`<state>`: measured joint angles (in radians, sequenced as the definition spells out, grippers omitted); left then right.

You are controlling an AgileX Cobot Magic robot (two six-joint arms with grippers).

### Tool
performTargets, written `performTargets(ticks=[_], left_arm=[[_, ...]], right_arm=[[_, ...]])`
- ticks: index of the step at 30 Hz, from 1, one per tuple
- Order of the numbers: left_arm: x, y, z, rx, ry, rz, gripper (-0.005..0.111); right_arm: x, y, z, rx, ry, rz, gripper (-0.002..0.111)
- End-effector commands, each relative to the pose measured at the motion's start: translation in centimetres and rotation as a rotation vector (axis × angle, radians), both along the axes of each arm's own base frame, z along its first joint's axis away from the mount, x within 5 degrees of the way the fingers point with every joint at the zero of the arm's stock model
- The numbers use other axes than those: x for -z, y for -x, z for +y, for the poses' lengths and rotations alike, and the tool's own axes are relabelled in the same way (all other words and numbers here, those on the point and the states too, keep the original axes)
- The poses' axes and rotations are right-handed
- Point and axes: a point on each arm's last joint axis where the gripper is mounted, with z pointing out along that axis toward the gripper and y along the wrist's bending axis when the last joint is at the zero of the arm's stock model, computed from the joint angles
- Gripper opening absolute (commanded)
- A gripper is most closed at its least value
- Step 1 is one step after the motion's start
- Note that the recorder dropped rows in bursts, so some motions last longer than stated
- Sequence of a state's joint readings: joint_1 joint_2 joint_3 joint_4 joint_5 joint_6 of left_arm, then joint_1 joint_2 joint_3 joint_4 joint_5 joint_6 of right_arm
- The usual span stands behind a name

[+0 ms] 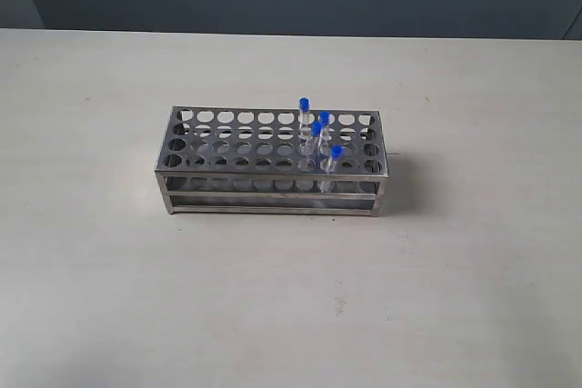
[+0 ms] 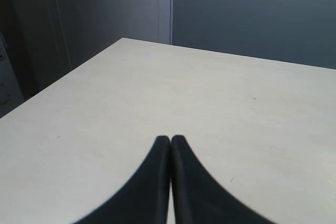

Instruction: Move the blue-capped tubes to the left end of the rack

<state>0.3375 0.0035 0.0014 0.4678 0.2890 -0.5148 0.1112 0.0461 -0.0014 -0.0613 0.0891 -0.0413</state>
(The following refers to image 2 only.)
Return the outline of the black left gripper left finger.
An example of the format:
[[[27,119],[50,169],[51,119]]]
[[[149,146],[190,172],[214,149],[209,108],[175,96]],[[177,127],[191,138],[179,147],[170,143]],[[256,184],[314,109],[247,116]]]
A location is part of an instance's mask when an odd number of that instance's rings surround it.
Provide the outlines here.
[[[170,140],[161,135],[124,186],[77,223],[166,223],[169,194]]]

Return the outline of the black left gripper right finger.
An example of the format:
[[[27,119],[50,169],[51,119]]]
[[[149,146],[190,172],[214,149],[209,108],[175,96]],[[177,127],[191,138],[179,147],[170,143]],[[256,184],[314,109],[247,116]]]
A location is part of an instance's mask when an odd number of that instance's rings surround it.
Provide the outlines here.
[[[171,160],[176,223],[272,223],[225,190],[182,135],[172,137]]]

